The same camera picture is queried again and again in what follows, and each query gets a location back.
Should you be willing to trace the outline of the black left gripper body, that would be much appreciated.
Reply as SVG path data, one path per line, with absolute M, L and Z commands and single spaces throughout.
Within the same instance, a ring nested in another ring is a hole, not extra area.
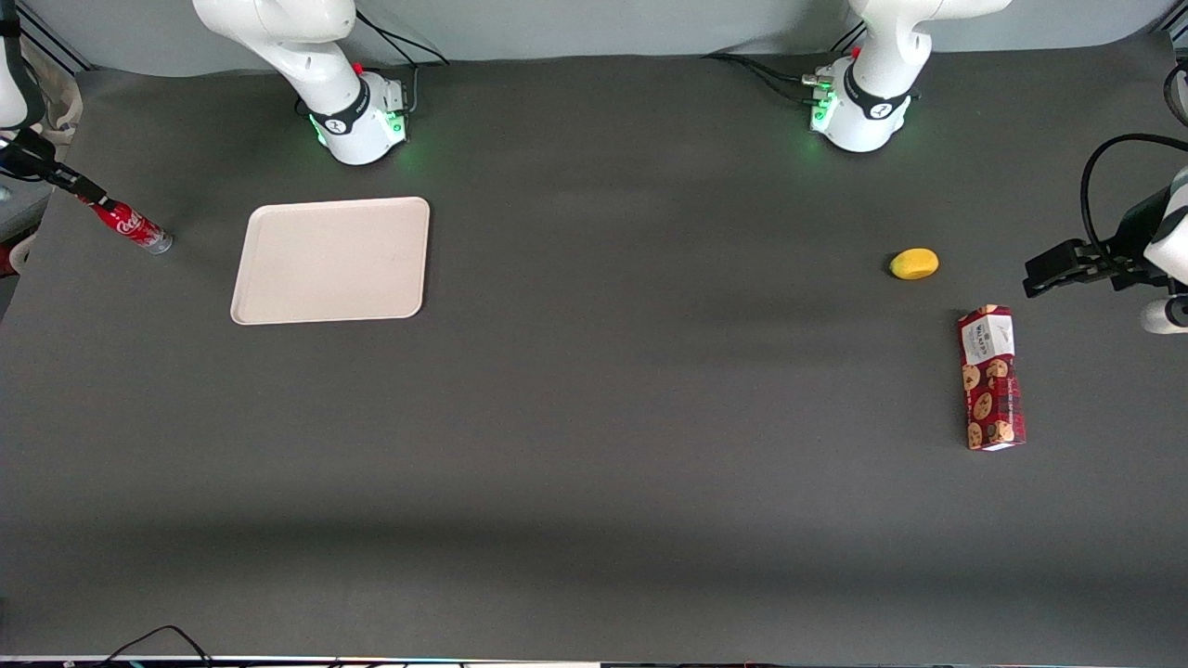
M 1102 267 L 1110 275 L 1114 291 L 1149 285 L 1165 291 L 1174 290 L 1174 281 L 1154 261 L 1146 261 L 1146 245 L 1154 241 L 1170 198 L 1170 185 L 1143 198 L 1123 215 L 1113 237 L 1102 242 L 1108 257 Z

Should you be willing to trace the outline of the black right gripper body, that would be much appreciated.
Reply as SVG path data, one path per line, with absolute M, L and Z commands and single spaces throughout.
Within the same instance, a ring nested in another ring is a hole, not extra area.
M 32 128 L 21 128 L 12 138 L 4 138 L 1 174 L 25 182 L 62 181 L 55 145 Z

